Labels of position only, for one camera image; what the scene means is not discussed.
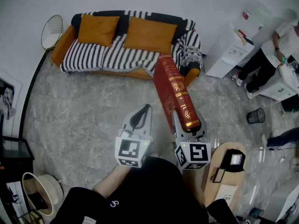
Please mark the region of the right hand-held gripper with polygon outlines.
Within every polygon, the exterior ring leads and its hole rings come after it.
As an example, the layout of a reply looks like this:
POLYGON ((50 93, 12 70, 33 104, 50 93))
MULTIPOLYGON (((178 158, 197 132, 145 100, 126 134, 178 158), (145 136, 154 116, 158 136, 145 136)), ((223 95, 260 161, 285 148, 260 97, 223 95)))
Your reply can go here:
POLYGON ((172 125, 176 135, 174 153, 181 170, 200 169, 211 161, 211 143, 206 138, 207 124, 204 118, 199 118, 199 121, 201 126, 196 127, 197 134, 192 136, 184 131, 177 111, 173 110, 172 125))

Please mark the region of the red gold-patterned book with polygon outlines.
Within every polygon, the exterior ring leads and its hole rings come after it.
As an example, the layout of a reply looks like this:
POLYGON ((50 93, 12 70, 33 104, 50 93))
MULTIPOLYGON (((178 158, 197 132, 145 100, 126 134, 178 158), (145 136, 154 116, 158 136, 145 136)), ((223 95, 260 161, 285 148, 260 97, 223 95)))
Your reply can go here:
POLYGON ((177 112, 184 130, 193 133, 199 131, 201 121, 196 114, 183 77, 170 55, 160 55, 158 57, 153 80, 171 132, 174 132, 172 122, 174 111, 177 112))

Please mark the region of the person's left forearm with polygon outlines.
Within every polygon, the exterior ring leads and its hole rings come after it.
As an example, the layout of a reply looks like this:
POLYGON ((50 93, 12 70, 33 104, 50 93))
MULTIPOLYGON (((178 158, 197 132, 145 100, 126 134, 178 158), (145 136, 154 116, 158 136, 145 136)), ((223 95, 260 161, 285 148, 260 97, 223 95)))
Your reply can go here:
POLYGON ((131 167, 116 165, 114 169, 98 184, 93 187, 93 191, 107 199, 121 185, 131 167))

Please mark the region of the person's right forearm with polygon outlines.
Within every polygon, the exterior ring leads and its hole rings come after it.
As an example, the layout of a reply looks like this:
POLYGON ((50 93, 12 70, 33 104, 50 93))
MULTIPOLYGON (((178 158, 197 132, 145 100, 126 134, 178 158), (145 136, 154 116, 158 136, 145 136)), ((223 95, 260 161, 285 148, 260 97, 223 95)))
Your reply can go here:
POLYGON ((203 169, 183 170, 182 176, 188 189, 193 193, 200 205, 203 206, 205 203, 205 196, 202 189, 203 169))

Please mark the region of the black device with screen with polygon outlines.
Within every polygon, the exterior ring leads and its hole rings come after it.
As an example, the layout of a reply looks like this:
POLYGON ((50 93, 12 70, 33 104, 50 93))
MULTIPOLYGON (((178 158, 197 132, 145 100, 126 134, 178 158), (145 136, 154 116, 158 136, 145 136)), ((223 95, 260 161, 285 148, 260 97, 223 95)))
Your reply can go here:
POLYGON ((239 149, 228 149, 223 157, 220 168, 226 172, 238 173, 244 171, 246 155, 239 149))

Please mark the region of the person's black shirt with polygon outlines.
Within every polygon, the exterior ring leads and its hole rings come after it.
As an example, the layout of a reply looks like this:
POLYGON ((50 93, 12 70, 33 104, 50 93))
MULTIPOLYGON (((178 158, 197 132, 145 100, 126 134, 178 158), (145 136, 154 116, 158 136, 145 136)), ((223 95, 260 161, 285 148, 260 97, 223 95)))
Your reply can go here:
POLYGON ((224 200, 201 206, 171 162, 148 157, 107 199, 73 187, 50 224, 238 224, 224 200))

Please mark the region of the white paper sheet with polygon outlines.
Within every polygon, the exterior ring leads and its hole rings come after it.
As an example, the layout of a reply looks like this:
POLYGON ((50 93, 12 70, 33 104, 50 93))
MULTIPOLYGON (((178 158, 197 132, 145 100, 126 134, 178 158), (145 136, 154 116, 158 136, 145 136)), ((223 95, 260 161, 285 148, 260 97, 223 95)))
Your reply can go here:
POLYGON ((221 184, 216 195, 215 200, 224 199, 228 205, 230 205, 238 185, 221 184))

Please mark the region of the white water dispenser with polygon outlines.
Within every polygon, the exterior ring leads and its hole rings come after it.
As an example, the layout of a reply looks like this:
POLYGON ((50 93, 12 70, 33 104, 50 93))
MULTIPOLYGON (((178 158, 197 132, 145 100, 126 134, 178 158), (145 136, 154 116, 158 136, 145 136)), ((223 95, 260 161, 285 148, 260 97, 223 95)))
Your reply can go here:
POLYGON ((204 58, 205 75, 223 78, 237 66, 254 48, 251 39, 226 25, 204 58))

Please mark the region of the large orange cushion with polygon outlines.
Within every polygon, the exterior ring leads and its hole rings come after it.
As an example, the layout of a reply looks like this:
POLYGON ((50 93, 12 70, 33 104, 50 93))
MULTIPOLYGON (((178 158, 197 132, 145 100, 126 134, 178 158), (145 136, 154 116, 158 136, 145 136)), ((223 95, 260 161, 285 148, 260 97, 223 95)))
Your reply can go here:
POLYGON ((124 48, 169 55, 177 25, 131 17, 124 48))

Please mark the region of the white cabinet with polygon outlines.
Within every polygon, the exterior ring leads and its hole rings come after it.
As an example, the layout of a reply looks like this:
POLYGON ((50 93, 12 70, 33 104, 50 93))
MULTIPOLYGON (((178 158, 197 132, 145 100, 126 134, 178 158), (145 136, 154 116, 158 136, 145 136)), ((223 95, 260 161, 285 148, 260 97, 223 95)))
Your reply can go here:
POLYGON ((268 82, 252 93, 252 97, 262 95, 276 103, 299 94, 299 81, 295 69, 289 64, 278 66, 268 82))

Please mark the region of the small orange cushion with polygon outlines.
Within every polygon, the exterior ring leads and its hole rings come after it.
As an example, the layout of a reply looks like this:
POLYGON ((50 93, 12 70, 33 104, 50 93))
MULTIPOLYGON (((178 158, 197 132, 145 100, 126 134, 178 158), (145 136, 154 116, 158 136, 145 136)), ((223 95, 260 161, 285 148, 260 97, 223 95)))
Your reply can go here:
POLYGON ((112 47, 119 19, 119 16, 83 14, 78 33, 78 43, 95 43, 100 46, 112 47))

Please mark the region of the round white mirror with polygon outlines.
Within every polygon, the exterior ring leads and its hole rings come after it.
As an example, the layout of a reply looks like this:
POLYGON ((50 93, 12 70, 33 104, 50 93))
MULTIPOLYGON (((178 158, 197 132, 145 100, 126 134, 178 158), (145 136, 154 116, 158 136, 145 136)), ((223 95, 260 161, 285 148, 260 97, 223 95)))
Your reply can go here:
POLYGON ((46 216, 53 214, 54 206, 64 197, 59 181, 49 174, 36 176, 26 172, 22 176, 22 186, 32 206, 46 216))

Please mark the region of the black glass side table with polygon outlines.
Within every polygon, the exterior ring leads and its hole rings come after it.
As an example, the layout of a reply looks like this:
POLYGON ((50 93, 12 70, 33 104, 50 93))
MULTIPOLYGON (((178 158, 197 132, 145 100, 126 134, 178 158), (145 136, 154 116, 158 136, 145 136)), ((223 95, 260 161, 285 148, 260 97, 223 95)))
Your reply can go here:
POLYGON ((25 139, 0 136, 0 170, 32 164, 34 159, 25 139))

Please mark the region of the clear water bottle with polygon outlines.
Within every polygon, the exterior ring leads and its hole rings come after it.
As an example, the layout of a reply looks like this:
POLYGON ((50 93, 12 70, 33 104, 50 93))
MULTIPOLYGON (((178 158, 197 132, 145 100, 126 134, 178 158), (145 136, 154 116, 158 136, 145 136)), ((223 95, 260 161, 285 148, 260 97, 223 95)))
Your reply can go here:
POLYGON ((271 17, 271 11, 258 0, 249 0, 235 22, 235 29, 253 38, 271 17))

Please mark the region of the black white poster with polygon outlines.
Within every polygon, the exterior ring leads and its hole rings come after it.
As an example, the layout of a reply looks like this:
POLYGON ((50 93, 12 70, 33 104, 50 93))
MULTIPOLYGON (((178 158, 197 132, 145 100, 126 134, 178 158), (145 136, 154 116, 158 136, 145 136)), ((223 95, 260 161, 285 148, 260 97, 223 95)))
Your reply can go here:
POLYGON ((14 88, 9 83, 0 78, 0 113, 6 120, 14 116, 13 108, 14 88))

